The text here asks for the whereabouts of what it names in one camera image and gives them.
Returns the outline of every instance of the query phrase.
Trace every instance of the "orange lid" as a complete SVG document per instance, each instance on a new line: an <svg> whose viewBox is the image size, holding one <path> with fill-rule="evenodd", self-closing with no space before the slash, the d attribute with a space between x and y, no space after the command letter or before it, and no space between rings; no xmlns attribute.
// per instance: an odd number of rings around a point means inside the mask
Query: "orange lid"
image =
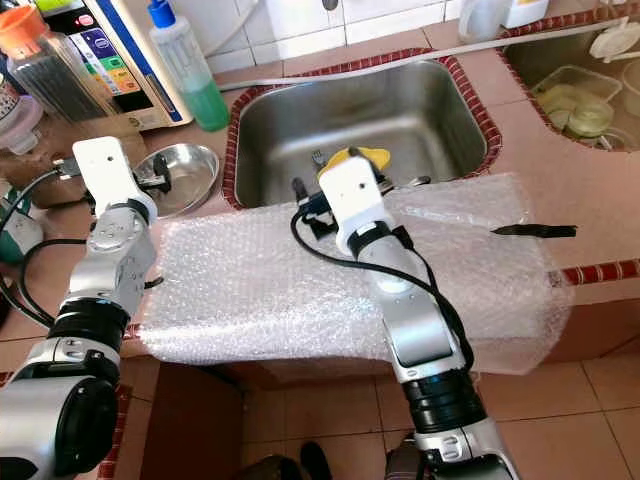
<svg viewBox="0 0 640 480"><path fill-rule="evenodd" d="M35 5L16 7L0 13L0 48L13 58L38 52L36 39L49 27Z"/></svg>

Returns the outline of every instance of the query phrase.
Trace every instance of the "green dish soap bottle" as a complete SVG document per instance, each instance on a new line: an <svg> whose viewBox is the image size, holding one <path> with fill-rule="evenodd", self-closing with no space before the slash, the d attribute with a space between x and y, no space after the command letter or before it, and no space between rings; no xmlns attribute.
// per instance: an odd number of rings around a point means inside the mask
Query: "green dish soap bottle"
<svg viewBox="0 0 640 480"><path fill-rule="evenodd" d="M209 132L226 127L229 110L191 25L173 13L167 0L152 0L147 8L155 25L149 32L151 41L196 122Z"/></svg>

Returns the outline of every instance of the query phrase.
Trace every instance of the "bubble wrap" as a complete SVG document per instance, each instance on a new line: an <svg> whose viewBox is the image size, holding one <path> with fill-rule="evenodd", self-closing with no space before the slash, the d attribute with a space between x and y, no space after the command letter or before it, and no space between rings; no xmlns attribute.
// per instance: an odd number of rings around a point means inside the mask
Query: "bubble wrap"
<svg viewBox="0 0 640 480"><path fill-rule="evenodd" d="M490 233L534 223L511 175L398 189L385 197L435 271L476 351L475 370L524 373L557 341L572 290L554 287L543 241ZM142 341L162 360L213 364L318 357L388 359L364 272L304 252L294 204L167 223ZM339 255L333 237L316 242Z"/></svg>

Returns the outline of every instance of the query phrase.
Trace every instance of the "green liquid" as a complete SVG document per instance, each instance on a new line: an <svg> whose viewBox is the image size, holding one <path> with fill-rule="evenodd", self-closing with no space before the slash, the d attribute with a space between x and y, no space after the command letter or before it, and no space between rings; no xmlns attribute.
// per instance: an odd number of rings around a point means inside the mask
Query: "green liquid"
<svg viewBox="0 0 640 480"><path fill-rule="evenodd" d="M195 92L182 92L182 98L203 130L214 132L229 124L229 110L213 80Z"/></svg>

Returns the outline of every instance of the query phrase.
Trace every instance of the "sink faucet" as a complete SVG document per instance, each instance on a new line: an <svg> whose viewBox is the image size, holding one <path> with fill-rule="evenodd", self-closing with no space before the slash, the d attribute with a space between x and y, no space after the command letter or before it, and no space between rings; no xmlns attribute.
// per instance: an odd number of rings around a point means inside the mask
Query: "sink faucet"
<svg viewBox="0 0 640 480"><path fill-rule="evenodd" d="M327 11L335 10L338 6L338 0L322 0L322 5Z"/></svg>

